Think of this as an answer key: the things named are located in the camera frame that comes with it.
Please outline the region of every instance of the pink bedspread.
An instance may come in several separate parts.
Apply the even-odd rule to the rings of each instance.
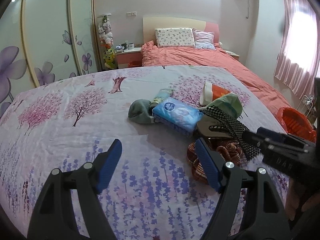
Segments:
[[[142,65],[202,65],[223,67],[240,80],[275,116],[281,107],[290,107],[280,92],[251,72],[215,44],[216,50],[187,47],[158,48],[153,41],[142,46]]]

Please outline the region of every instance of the pink curtain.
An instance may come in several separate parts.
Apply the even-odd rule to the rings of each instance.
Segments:
[[[320,24],[307,0],[284,0],[284,9],[284,34],[273,75],[301,98],[314,93]]]

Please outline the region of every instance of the blue tissue package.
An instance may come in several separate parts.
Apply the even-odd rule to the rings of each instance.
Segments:
[[[162,122],[187,136],[192,135],[197,122],[203,116],[203,113],[198,109],[171,97],[157,105],[152,113],[156,121]]]

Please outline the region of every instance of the cream headboard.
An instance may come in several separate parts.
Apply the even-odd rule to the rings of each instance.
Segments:
[[[214,32],[214,43],[219,42],[219,26],[194,19],[175,17],[144,17],[143,42],[154,41],[156,44],[155,29],[157,28],[195,28],[198,31]]]

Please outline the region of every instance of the blue logo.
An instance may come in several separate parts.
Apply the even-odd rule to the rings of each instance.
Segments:
[[[164,108],[168,111],[172,111],[176,105],[174,103],[168,102],[164,104]]]

